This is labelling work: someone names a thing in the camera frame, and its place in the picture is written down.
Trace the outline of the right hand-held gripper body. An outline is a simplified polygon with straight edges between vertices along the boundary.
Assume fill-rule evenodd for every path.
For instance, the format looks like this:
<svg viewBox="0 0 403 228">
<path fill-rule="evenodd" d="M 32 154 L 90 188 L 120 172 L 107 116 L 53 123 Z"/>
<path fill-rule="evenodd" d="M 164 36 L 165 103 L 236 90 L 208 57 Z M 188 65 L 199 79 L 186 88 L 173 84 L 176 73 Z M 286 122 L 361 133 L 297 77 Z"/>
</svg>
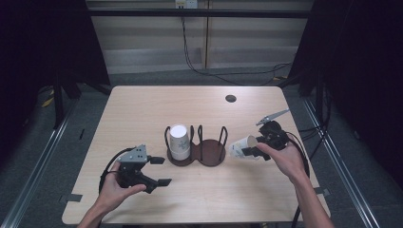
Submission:
<svg viewBox="0 0 403 228">
<path fill-rule="evenodd" d="M 281 128 L 280 124 L 275 121 L 275 118 L 287 113 L 289 109 L 284 109 L 274 114 L 263 117 L 256 123 L 259 127 L 259 133 L 265 138 L 265 142 L 270 147 L 276 150 L 282 150 L 289 142 L 289 138 L 285 131 Z"/>
</svg>

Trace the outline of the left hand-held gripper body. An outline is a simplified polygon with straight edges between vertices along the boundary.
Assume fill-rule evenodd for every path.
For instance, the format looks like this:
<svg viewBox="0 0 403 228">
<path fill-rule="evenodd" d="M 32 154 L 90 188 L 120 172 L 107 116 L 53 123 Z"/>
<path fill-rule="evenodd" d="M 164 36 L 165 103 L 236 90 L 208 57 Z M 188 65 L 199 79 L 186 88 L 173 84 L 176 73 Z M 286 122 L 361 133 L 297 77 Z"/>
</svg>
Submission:
<svg viewBox="0 0 403 228">
<path fill-rule="evenodd" d="M 150 157 L 146 153 L 146 147 L 141 144 L 131 148 L 119 159 L 118 183 L 123 188 L 128 188 L 137 184 L 143 184 L 147 189 L 151 183 L 148 177 L 142 173 L 142 168 L 149 162 Z"/>
</svg>

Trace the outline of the white paper cup floral print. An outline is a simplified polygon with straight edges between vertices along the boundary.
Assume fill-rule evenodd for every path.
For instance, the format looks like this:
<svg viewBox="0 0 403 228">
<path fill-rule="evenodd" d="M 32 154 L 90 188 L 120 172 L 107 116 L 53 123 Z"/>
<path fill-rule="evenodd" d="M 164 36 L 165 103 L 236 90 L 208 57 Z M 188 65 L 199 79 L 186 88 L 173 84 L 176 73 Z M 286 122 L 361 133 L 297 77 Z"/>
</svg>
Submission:
<svg viewBox="0 0 403 228">
<path fill-rule="evenodd" d="M 249 135 L 229 145 L 229 155 L 233 158 L 256 160 L 251 150 L 257 145 L 257 139 Z"/>
</svg>

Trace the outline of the stack of white paper cups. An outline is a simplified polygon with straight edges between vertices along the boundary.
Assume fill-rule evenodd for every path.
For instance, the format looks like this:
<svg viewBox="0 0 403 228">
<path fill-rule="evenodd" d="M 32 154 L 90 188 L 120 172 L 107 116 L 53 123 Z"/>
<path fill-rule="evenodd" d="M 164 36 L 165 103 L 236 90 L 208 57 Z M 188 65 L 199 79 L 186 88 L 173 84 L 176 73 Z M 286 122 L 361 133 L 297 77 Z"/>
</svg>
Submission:
<svg viewBox="0 0 403 228">
<path fill-rule="evenodd" d="M 185 125 L 175 124 L 169 130 L 169 146 L 172 157 L 184 161 L 190 156 L 190 140 Z"/>
</svg>

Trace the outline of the dark brown double cup holder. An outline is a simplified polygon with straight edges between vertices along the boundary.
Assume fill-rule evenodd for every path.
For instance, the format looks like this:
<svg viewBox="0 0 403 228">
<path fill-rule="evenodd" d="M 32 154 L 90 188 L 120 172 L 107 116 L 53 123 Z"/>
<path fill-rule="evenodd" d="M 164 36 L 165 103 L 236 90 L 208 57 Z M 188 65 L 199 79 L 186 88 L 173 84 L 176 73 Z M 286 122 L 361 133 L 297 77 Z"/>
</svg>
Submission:
<svg viewBox="0 0 403 228">
<path fill-rule="evenodd" d="M 195 128 L 193 125 L 187 128 L 190 140 L 190 156 L 184 161 L 175 160 L 170 152 L 169 130 L 168 126 L 164 131 L 164 141 L 166 145 L 167 158 L 177 166 L 187 166 L 194 161 L 198 161 L 204 166 L 214 167 L 220 165 L 226 156 L 226 143 L 228 131 L 225 126 L 221 128 L 220 138 L 218 140 L 205 139 L 203 137 L 203 128 L 201 125 Z"/>
</svg>

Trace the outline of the person's right hand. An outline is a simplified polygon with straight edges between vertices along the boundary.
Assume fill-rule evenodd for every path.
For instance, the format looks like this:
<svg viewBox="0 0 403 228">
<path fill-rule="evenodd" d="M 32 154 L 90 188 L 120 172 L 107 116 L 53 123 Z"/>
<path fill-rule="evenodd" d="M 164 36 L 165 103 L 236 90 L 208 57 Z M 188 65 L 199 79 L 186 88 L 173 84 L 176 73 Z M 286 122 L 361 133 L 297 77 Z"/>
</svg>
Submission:
<svg viewBox="0 0 403 228">
<path fill-rule="evenodd" d="M 269 155 L 278 166 L 278 169 L 289 178 L 294 185 L 307 181 L 302 158 L 294 145 L 287 145 L 278 151 L 269 145 L 259 142 L 257 148 Z"/>
</svg>

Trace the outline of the person's left hand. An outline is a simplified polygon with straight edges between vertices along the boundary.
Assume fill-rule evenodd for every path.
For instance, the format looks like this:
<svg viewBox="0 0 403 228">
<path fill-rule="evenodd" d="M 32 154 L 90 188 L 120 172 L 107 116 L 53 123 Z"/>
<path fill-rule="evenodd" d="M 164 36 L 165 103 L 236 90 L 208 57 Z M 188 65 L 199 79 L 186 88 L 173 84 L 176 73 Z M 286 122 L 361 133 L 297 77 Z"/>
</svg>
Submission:
<svg viewBox="0 0 403 228">
<path fill-rule="evenodd" d="M 103 213 L 115 210 L 128 197 L 145 190 L 144 184 L 136 184 L 123 188 L 117 182 L 120 163 L 116 161 L 111 170 L 106 174 L 101 193 L 95 201 L 95 207 Z"/>
</svg>

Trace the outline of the black metal stand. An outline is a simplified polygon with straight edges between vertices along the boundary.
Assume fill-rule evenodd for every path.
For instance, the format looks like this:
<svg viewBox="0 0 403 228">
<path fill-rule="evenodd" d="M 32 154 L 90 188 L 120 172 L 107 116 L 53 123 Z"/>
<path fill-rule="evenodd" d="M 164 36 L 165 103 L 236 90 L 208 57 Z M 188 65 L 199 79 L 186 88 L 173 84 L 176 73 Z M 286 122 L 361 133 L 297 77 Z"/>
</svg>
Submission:
<svg viewBox="0 0 403 228">
<path fill-rule="evenodd" d="M 110 88 L 106 88 L 103 85 L 96 84 L 94 80 L 91 80 L 88 77 L 80 75 L 72 70 L 66 69 L 57 73 L 56 76 L 54 77 L 53 82 L 53 91 L 54 91 L 53 99 L 55 107 L 54 128 L 58 128 L 65 119 L 62 91 L 65 91 L 65 93 L 71 100 L 78 100 L 82 95 L 82 91 L 78 87 L 79 83 L 88 85 L 91 88 L 105 95 L 109 95 L 111 93 Z"/>
<path fill-rule="evenodd" d="M 298 85 L 298 94 L 300 97 L 308 97 L 315 94 L 315 117 L 324 124 L 323 116 L 323 95 L 324 79 L 318 67 L 305 66 L 303 69 L 296 70 L 292 66 L 288 78 L 278 84 L 278 87 L 285 88 L 290 85 Z"/>
</svg>

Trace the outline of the black curtain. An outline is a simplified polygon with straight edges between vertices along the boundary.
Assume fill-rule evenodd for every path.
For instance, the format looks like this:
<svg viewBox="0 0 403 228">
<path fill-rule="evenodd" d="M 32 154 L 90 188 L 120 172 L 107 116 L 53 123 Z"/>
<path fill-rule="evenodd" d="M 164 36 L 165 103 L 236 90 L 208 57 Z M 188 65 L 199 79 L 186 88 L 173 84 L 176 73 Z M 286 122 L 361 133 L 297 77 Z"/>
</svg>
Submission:
<svg viewBox="0 0 403 228">
<path fill-rule="evenodd" d="M 0 167 L 56 82 L 109 83 L 86 0 L 0 0 Z"/>
<path fill-rule="evenodd" d="M 403 189 L 403 0 L 314 0 L 289 78 L 322 81 Z"/>
</svg>

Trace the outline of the silver floor rail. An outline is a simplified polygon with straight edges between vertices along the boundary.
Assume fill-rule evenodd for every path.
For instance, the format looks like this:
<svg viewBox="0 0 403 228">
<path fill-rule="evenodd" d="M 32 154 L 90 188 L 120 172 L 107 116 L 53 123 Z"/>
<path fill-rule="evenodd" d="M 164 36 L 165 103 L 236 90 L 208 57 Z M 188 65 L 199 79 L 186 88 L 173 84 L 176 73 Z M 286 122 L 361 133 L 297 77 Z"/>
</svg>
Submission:
<svg viewBox="0 0 403 228">
<path fill-rule="evenodd" d="M 6 215 L 3 223 L 0 225 L 0 228 L 18 228 L 23 215 L 25 214 L 29 203 L 35 193 L 40 179 L 43 177 L 45 170 L 48 166 L 48 163 L 59 143 L 61 138 L 64 135 L 64 132 L 67 128 L 70 116 L 78 104 L 78 99 L 73 99 L 71 105 L 64 113 L 64 117 L 59 125 L 54 128 L 51 132 L 51 135 L 48 139 L 48 142 L 43 149 L 41 156 L 36 162 L 33 170 L 31 171 L 28 180 L 26 181 L 24 187 L 18 195 L 18 198 L 10 208 L 8 214 Z"/>
<path fill-rule="evenodd" d="M 372 208 L 364 198 L 353 176 L 351 175 L 350 170 L 346 166 L 344 160 L 341 158 L 332 137 L 320 126 L 319 121 L 315 117 L 315 108 L 313 103 L 309 99 L 304 99 L 303 103 L 314 125 L 314 128 L 317 129 L 318 136 L 324 144 L 324 147 L 336 169 L 336 172 L 340 176 L 343 185 L 345 186 L 346 191 L 349 194 L 349 197 L 352 200 L 355 209 L 361 217 L 365 227 L 380 228 Z"/>
</svg>

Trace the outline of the white wall outlet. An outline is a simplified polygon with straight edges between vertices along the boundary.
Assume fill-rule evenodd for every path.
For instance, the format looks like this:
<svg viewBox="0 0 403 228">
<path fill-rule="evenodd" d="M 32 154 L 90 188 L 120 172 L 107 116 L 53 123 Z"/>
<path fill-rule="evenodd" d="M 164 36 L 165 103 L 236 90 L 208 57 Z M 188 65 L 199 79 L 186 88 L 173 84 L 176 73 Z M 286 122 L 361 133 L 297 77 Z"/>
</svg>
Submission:
<svg viewBox="0 0 403 228">
<path fill-rule="evenodd" d="M 198 0 L 175 0 L 176 9 L 196 9 Z"/>
</svg>

